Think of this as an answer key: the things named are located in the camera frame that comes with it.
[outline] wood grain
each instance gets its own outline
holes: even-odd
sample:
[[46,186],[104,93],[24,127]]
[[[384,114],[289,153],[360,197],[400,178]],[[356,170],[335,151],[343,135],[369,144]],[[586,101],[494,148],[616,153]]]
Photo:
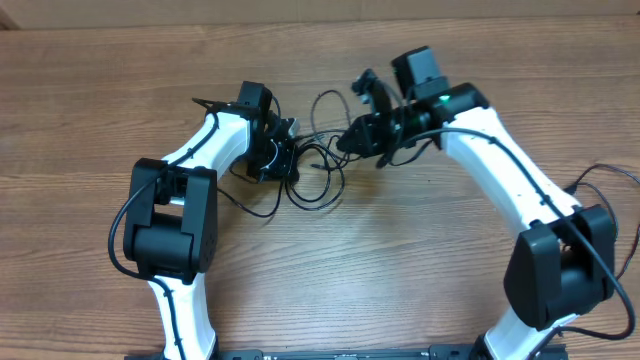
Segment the wood grain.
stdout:
[[[199,128],[191,97],[233,100],[263,82],[310,130],[315,96],[367,67],[429,44],[452,83],[475,83],[523,149],[559,184],[594,162],[640,173],[640,18],[537,18],[190,26],[0,33],[0,358],[121,359],[163,347],[148,286],[112,268],[107,231],[140,157],[160,158]],[[334,100],[321,128],[343,127]],[[322,173],[302,168],[300,189]],[[223,349],[418,347],[472,342],[506,306],[513,246],[468,175],[429,151],[414,165],[350,165],[339,206],[284,200],[252,218],[219,200],[218,252],[207,274]],[[640,218],[640,191],[606,172],[590,180],[621,221],[618,262]],[[224,177],[259,211],[275,184]],[[581,191],[584,204],[596,198]],[[640,267],[623,279],[640,304]],[[579,325],[624,326],[619,300]],[[638,337],[568,335],[574,359],[633,359]]]

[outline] black bracket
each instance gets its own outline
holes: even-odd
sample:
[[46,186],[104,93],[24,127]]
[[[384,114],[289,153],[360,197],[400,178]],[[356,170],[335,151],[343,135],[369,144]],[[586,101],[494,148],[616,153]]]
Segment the black bracket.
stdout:
[[[615,239],[607,211],[596,205],[569,220],[613,269]],[[516,315],[538,331],[564,316],[586,314],[613,295],[611,280],[561,220],[535,222],[520,233],[504,289]]]
[[[140,159],[133,167],[129,196],[167,166],[160,160]],[[135,261],[145,279],[171,276],[190,284],[206,272],[218,239],[217,173],[202,167],[175,167],[131,204],[124,233],[124,254]],[[157,213],[171,197],[184,197],[182,217]]]

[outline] black cable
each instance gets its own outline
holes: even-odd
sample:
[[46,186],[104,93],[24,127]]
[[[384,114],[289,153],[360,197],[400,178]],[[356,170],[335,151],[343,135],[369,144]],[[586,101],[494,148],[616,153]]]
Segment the black cable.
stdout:
[[[607,205],[607,207],[609,208],[609,214],[612,216],[612,218],[614,219],[614,224],[615,224],[615,231],[616,231],[616,238],[619,232],[619,228],[618,228],[618,220],[617,218],[615,218],[615,214],[613,213],[613,208],[611,207],[611,205],[609,204],[609,202],[606,200],[606,198],[604,197],[604,195],[593,185],[590,185],[589,183],[585,183],[582,182],[582,179],[592,170],[594,169],[606,169],[606,170],[610,170],[613,172],[618,172],[621,173],[623,175],[628,176],[629,178],[631,178],[633,181],[635,181],[638,185],[640,185],[640,178],[638,178],[637,176],[635,176],[633,173],[631,173],[630,171],[627,171],[625,169],[619,168],[617,166],[613,166],[613,165],[609,165],[609,164],[594,164],[592,166],[590,166],[589,168],[587,168],[585,171],[582,172],[582,174],[578,177],[578,179],[576,181],[573,182],[573,184],[571,184],[570,186],[568,186],[565,191],[571,193],[575,193],[577,187],[579,185],[586,185],[589,186],[590,188],[592,188],[594,191],[596,191],[596,193],[600,196],[600,198],[602,199],[602,201]],[[633,259],[633,256],[635,255],[636,249],[638,247],[638,241],[640,241],[640,225],[638,225],[638,230],[636,231],[636,236],[635,239],[633,241],[633,245],[631,247],[631,250],[629,251],[629,254],[627,255],[627,258],[625,259],[624,265],[622,266],[622,269],[620,270],[620,272],[618,273],[618,275],[616,276],[617,279],[622,278],[622,275],[624,275],[624,273],[627,271],[627,269],[629,268],[629,264],[631,263],[631,260]]]
[[416,161],[420,157],[420,155],[422,155],[422,153],[427,149],[427,147],[429,147],[429,145],[431,145],[431,143],[433,143],[433,140],[431,140],[431,139],[427,140],[424,144],[422,144],[420,149],[418,149],[418,151],[416,151],[416,153],[413,154],[413,156],[409,160],[403,161],[400,164],[394,164],[393,163],[393,159],[391,159],[391,161],[389,161],[389,165],[391,165],[391,166],[402,166],[402,165],[407,165],[407,164],[410,164],[410,163]]
[[[186,159],[192,157],[193,154],[196,153],[196,151],[198,151],[209,139],[211,139],[213,134],[218,129],[220,121],[218,119],[218,115],[215,112],[207,111],[207,115],[208,114],[212,114],[214,119],[215,119],[215,122],[213,123],[213,126],[211,127],[211,130],[200,141],[198,141],[198,143],[194,147],[188,149],[187,152],[184,155],[182,155],[178,159],[172,161],[171,163],[167,164],[160,171],[158,171],[156,176],[152,177],[146,183],[144,183],[144,185],[142,185],[142,187],[140,187],[135,193],[133,193],[133,195],[131,195],[129,197],[129,199],[127,199],[127,201],[120,208],[120,211],[118,211],[118,214],[116,215],[116,217],[113,219],[113,223],[111,224],[111,230],[109,231],[109,240],[108,240],[107,248],[108,248],[109,259],[111,260],[111,263],[121,273],[123,273],[123,274],[125,274],[127,276],[131,276],[132,278],[135,278],[135,279],[146,280],[139,273],[133,272],[133,271],[125,268],[124,266],[122,266],[122,264],[120,264],[120,262],[118,261],[118,259],[116,257],[115,238],[116,238],[116,232],[118,230],[118,225],[120,224],[120,221],[122,221],[122,218],[124,217],[124,214],[126,214],[127,210],[129,210],[129,207],[131,207],[131,204],[133,204],[133,202],[136,201],[136,199],[138,197],[140,197],[140,194],[142,194],[142,192],[145,189],[147,189],[149,186],[151,186],[156,181],[158,181],[158,179],[160,179],[162,176],[167,174],[169,172],[169,170],[175,168],[176,166],[178,166],[180,163],[182,163]],[[159,279],[157,279],[155,277],[151,278],[151,280],[149,280],[149,281],[151,281],[151,282],[153,282],[155,284],[158,284],[158,286],[160,286],[162,288],[162,291],[164,291],[164,296],[167,298],[167,301],[169,302],[169,313],[171,315],[171,327],[173,329],[173,335],[174,335],[174,338],[175,338],[175,343],[174,344],[178,347],[178,351],[180,352],[180,358],[182,360],[186,360],[186,356],[184,354],[184,348],[182,347],[182,340],[180,339],[180,335],[178,334],[178,323],[176,321],[176,310],[175,310],[175,305],[174,305],[174,302],[173,302],[173,296],[171,294],[171,289],[169,289],[167,284],[165,284],[162,280],[159,280]]]
[[[613,283],[613,287],[616,290],[616,292],[618,293],[618,295],[620,296],[620,299],[622,300],[622,303],[623,303],[623,305],[625,307],[625,310],[627,311],[627,317],[628,317],[627,328],[624,331],[622,331],[622,332],[620,332],[618,334],[606,334],[606,333],[601,333],[601,332],[596,332],[596,331],[592,331],[592,330],[582,329],[582,328],[578,328],[578,327],[574,327],[574,326],[559,326],[559,327],[556,327],[553,330],[551,330],[547,334],[547,336],[545,336],[545,338],[529,354],[529,358],[530,359],[535,358],[536,355],[538,354],[538,352],[542,348],[544,348],[551,341],[551,339],[555,335],[557,335],[558,333],[561,333],[561,332],[569,332],[569,331],[571,331],[571,332],[576,332],[576,333],[579,333],[579,334],[583,334],[583,335],[587,335],[587,336],[591,336],[591,337],[595,337],[595,338],[599,338],[599,339],[606,339],[606,340],[623,340],[623,339],[626,339],[627,337],[629,337],[633,333],[633,331],[635,329],[636,316],[635,316],[635,310],[633,308],[633,304],[631,303],[631,299],[629,299],[629,296],[627,295],[627,292],[622,287],[622,284],[620,284],[620,282],[618,281],[616,276],[613,274],[611,269],[609,269],[607,267],[607,265],[605,264],[604,260],[598,254],[598,252],[593,247],[593,245],[591,245],[589,243],[589,241],[584,237],[584,235],[580,232],[580,230],[578,230],[578,228],[553,203],[551,198],[547,194],[545,194],[544,190],[542,190],[540,185],[538,185],[538,183],[533,179],[533,177],[531,176],[529,171],[524,167],[522,162],[520,162],[520,159],[518,159],[518,157],[515,156],[513,154],[513,152],[508,147],[506,147],[502,142],[500,142],[494,136],[487,135],[487,134],[485,134],[483,132],[480,132],[480,131],[475,131],[475,130],[470,130],[470,129],[460,129],[460,128],[441,128],[441,129],[427,131],[427,132],[424,132],[422,134],[418,134],[418,135],[415,135],[415,136],[409,138],[408,140],[403,142],[403,144],[407,144],[407,145],[408,144],[412,144],[412,143],[414,143],[414,142],[416,142],[418,140],[422,140],[422,139],[426,139],[426,138],[432,138],[432,137],[434,137],[436,135],[440,135],[440,134],[443,134],[443,133],[463,133],[463,134],[467,134],[467,135],[472,135],[472,136],[476,136],[476,137],[479,137],[479,138],[483,138],[485,140],[488,140],[490,144],[494,144],[494,145],[498,146],[502,151],[504,151],[505,154],[509,158],[511,158],[513,163],[518,167],[518,169],[521,171],[521,173],[524,175],[524,177],[527,179],[527,181],[531,184],[531,186],[534,188],[536,193],[538,193],[538,195],[540,195],[540,197],[542,198],[542,202],[546,203],[547,206],[551,209],[551,211],[553,211],[553,213],[558,218],[560,218],[560,220],[567,226],[567,228],[571,231],[571,233],[573,233],[574,236],[580,241],[582,246],[584,246],[584,248],[587,249],[587,251],[591,254],[591,256],[598,263],[598,265],[600,265],[600,267],[604,271],[604,273],[607,276],[607,278],[609,278],[609,280],[611,280],[611,282]],[[393,155],[393,153],[395,151],[397,151],[397,149],[399,147],[402,147],[402,144],[392,148],[389,153],[391,153],[391,155]]]
[[280,111],[280,102],[278,102],[278,98],[272,94],[271,100],[276,103],[276,108],[278,108],[278,120],[282,119],[282,112]]
[[[331,204],[333,204],[336,200],[338,200],[338,198],[342,195],[342,193],[344,192],[344,188],[346,185],[345,182],[345,178],[344,178],[344,171],[342,170],[342,167],[339,166],[339,160],[336,156],[334,156],[334,154],[329,151],[329,149],[327,147],[325,147],[322,144],[316,144],[316,143],[311,143],[311,144],[306,144],[302,147],[300,147],[300,149],[298,149],[298,156],[302,155],[303,153],[314,149],[316,150],[320,156],[322,156],[324,163],[325,163],[325,167],[327,170],[327,186],[325,187],[325,190],[323,191],[322,195],[316,199],[306,199],[302,196],[300,196],[300,194],[298,194],[298,192],[295,190],[294,184],[292,184],[291,182],[287,181],[285,183],[285,192],[287,193],[287,197],[289,198],[289,201],[291,201],[291,203],[293,203],[293,205],[297,206],[298,208],[302,209],[302,210],[306,210],[306,211],[317,211],[317,210],[321,210],[326,208],[327,206],[330,206]],[[293,197],[291,196],[291,194],[289,193],[289,191],[291,190],[291,192],[301,201],[303,202],[315,202],[321,198],[323,198],[330,186],[331,183],[331,172],[332,169],[329,166],[329,162],[327,160],[327,155],[329,155],[329,157],[331,158],[331,160],[333,160],[333,162],[336,164],[336,168],[338,170],[338,172],[340,173],[340,189],[338,190],[338,193],[336,193],[336,195],[334,195],[329,201],[327,201],[326,203],[316,206],[316,207],[306,207],[303,206],[301,204],[299,204],[296,200],[293,199]]]
[[227,199],[229,199],[235,206],[239,207],[240,209],[244,210],[245,212],[255,216],[255,217],[259,217],[259,218],[269,218],[271,216],[273,216],[276,211],[278,211],[278,207],[280,207],[280,198],[282,197],[282,186],[284,185],[284,180],[280,181],[280,189],[278,190],[278,198],[276,200],[276,205],[273,207],[273,210],[271,210],[268,214],[258,214],[257,212],[249,209],[248,207],[244,206],[241,202],[239,202],[238,200],[234,199],[233,196],[229,195],[229,193],[227,193],[226,191],[218,188],[218,192],[221,193],[222,195],[224,195]]
[[618,217],[616,216],[616,213],[613,211],[613,206],[611,206],[611,204],[609,203],[609,200],[607,200],[607,198],[604,196],[604,194],[602,193],[602,191],[600,191],[600,189],[598,189],[597,186],[588,183],[588,182],[579,182],[576,183],[576,189],[577,186],[586,186],[588,188],[590,188],[591,190],[593,190],[599,197],[600,200],[602,200],[602,202],[605,204],[605,206],[607,207],[607,211],[609,212],[609,217],[611,218],[611,221],[613,222],[613,239],[614,241],[618,238],[618,233],[620,232],[620,226],[618,225]]
[[593,165],[589,166],[587,168],[587,170],[585,170],[580,176],[578,176],[578,179],[576,181],[574,181],[574,183],[579,183],[580,181],[582,181],[582,178],[584,178],[589,172],[591,172],[591,170],[601,169],[601,168],[602,169],[608,169],[608,170],[611,170],[611,171],[615,171],[615,172],[627,175],[633,181],[635,181],[638,185],[640,185],[640,178],[638,178],[637,176],[633,175],[630,171],[627,171],[625,169],[619,168],[617,166],[608,165],[608,164],[593,164]]
[[349,110],[349,104],[347,104],[347,100],[344,98],[344,96],[340,91],[335,89],[329,89],[320,93],[316,97],[316,99],[313,101],[313,104],[311,105],[311,112],[309,113],[309,121],[311,122],[311,130],[313,131],[314,136],[319,134],[318,130],[316,129],[316,122],[315,122],[316,106],[318,106],[318,103],[323,97],[329,94],[335,94],[336,96],[338,96],[338,98],[340,98],[340,101],[342,101],[342,106],[344,107],[344,115],[347,119],[347,125],[351,126],[351,115]]
[[640,224],[638,224],[638,228],[636,229],[636,237],[633,240],[631,251],[629,251],[629,255],[627,255],[627,258],[624,261],[624,265],[622,266],[622,269],[620,269],[620,272],[618,273],[618,276],[617,276],[618,279],[620,279],[622,275],[624,275],[624,273],[627,272],[627,269],[629,268],[629,264],[631,264],[631,259],[633,259],[633,255],[635,255],[636,249],[638,249],[639,241],[640,241]]

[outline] table surface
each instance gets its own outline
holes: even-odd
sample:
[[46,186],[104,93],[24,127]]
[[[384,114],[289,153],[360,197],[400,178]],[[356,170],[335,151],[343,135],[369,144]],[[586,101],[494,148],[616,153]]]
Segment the table surface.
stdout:
[[[637,16],[1,32],[0,358],[161,351],[155,298],[112,267],[106,240],[134,162],[173,152],[201,126],[191,97],[233,100],[243,80],[262,82],[307,133],[317,94],[338,89],[364,114],[351,81],[369,67],[392,81],[389,61],[422,45],[452,84],[483,91],[558,184],[595,162],[640,173]],[[335,98],[317,118],[321,129],[346,126]],[[305,194],[325,176],[311,163]],[[513,239],[478,186],[434,149],[409,166],[374,164],[349,165],[339,205],[319,212],[285,199],[265,221],[219,198],[206,284],[222,349],[470,343],[498,320]],[[607,172],[589,180],[620,217],[619,265],[640,191]],[[229,176],[219,186],[259,211],[277,190]],[[578,198],[597,202],[587,190]],[[622,282],[640,304],[640,265]],[[621,331],[625,314],[616,298],[577,324]],[[562,341],[575,359],[631,359],[638,339]]]

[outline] black plastic part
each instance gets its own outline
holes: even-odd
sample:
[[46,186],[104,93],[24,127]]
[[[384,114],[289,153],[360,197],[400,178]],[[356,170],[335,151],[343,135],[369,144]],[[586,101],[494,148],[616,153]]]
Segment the black plastic part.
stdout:
[[[334,350],[298,352],[225,351],[220,360],[491,360],[472,357],[474,345],[431,345],[422,349]],[[536,360],[568,360],[564,345],[545,347]]]
[[391,61],[402,97],[423,100],[449,89],[428,46],[409,51]]
[[236,104],[260,109],[261,119],[267,120],[273,94],[264,84],[243,81]]
[[[166,166],[140,159],[133,167],[130,196]],[[176,167],[142,192],[127,212],[124,253],[145,279],[155,275],[190,284],[206,272],[215,253],[218,232],[217,173],[205,168]],[[183,216],[155,212],[172,196],[184,197]]]
[[[599,205],[570,217],[610,269],[614,268],[613,224]],[[560,249],[560,239],[569,250]],[[518,317],[538,331],[569,314],[586,314],[613,295],[613,284],[561,220],[536,222],[520,233],[504,277]]]
[[[410,106],[393,109],[390,114],[372,113],[360,116],[340,137],[336,146],[340,151],[365,158],[384,154],[397,142],[400,128],[395,125],[402,119],[402,112],[404,141],[425,131],[440,129],[445,122],[453,121],[456,115],[476,107],[487,108],[489,101],[472,84],[461,84],[416,101]],[[435,136],[433,140],[440,148],[440,136]]]

